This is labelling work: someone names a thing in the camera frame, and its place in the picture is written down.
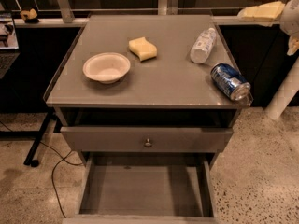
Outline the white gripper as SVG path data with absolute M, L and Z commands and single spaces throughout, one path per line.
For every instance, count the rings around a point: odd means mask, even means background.
M 248 21 L 273 21 L 280 17 L 280 29 L 290 36 L 287 55 L 292 56 L 299 50 L 299 0 L 290 0 L 286 5 L 281 1 L 245 7 L 237 17 Z

